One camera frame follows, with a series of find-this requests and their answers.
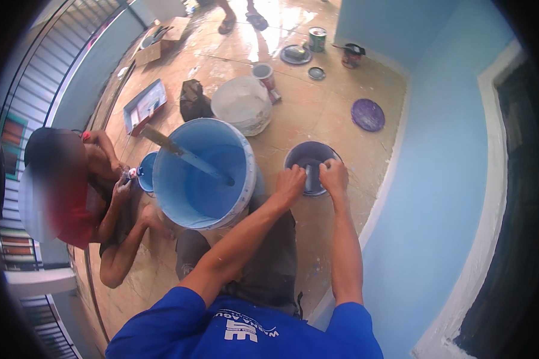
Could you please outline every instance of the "paint bucket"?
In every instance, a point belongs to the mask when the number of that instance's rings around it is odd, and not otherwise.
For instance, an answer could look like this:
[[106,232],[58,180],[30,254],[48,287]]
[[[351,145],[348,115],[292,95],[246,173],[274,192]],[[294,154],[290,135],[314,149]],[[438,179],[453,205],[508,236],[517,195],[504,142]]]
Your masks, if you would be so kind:
[[268,90],[252,76],[239,76],[224,83],[211,97],[216,118],[235,126],[244,136],[255,136],[270,122]]
[[324,28],[309,29],[309,50],[313,52],[323,52],[325,50],[325,37],[328,32]]
[[320,182],[320,163],[329,159],[341,160],[330,146],[321,142],[307,141],[293,147],[287,153],[283,168],[291,168],[294,164],[304,168],[308,177],[303,195],[317,197],[327,192]]
[[255,64],[252,67],[252,76],[257,78],[266,86],[268,90],[275,89],[275,79],[273,78],[273,68],[268,64]]
[[140,184],[140,188],[149,194],[154,191],[152,177],[154,170],[154,162],[156,161],[157,155],[158,151],[150,152],[144,157],[142,162],[140,162],[140,167],[144,169],[144,175],[138,177],[138,183]]
[[345,44],[341,64],[346,68],[354,69],[358,66],[361,57],[366,54],[363,47],[356,44]]
[[178,225],[194,230],[232,223],[248,205],[257,179],[248,140],[234,126],[213,118],[189,121],[169,138],[236,183],[231,187],[221,183],[161,148],[154,163],[153,188],[162,211]]

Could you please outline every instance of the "sandal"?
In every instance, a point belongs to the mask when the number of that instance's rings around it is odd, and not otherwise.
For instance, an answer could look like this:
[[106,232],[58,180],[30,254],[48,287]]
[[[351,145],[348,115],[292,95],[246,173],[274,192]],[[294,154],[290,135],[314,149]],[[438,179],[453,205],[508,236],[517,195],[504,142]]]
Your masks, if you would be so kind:
[[268,28],[268,21],[259,14],[246,13],[246,19],[258,31],[264,31]]
[[230,20],[223,20],[222,24],[218,27],[218,32],[222,35],[229,34],[234,26],[236,26],[236,19],[230,19]]

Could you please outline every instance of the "hand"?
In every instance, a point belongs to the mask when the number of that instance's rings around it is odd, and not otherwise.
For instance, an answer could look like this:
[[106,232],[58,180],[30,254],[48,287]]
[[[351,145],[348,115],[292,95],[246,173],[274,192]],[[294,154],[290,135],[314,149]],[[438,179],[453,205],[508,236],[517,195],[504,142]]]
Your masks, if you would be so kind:
[[112,204],[122,207],[124,203],[130,198],[130,188],[133,181],[126,183],[126,175],[122,174],[120,179],[114,185],[112,191]]
[[289,209],[301,196],[305,180],[305,170],[294,164],[292,168],[284,169],[278,174],[274,195]]
[[128,166],[124,162],[120,162],[117,160],[112,162],[110,165],[112,168],[112,172],[114,172],[115,174],[119,176],[121,176],[123,172],[127,172],[130,170],[130,166]]
[[332,198],[345,196],[349,177],[343,162],[329,159],[320,164],[320,181]]

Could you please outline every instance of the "white bucket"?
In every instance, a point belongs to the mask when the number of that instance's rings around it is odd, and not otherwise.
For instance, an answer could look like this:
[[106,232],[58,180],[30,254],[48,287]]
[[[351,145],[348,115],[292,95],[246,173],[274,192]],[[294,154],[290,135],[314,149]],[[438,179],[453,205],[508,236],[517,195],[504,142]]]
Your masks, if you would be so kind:
[[211,110],[244,136],[255,136],[270,122],[271,101],[267,89],[257,79],[239,76],[214,92]]

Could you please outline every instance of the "purple lid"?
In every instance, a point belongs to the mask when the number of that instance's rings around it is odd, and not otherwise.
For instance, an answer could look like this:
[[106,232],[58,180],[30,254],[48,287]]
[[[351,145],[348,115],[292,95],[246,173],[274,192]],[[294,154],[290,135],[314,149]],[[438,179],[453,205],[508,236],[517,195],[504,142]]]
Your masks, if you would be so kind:
[[385,125],[385,115],[381,107],[367,98],[360,98],[351,106],[351,120],[354,124],[370,132],[376,132]]

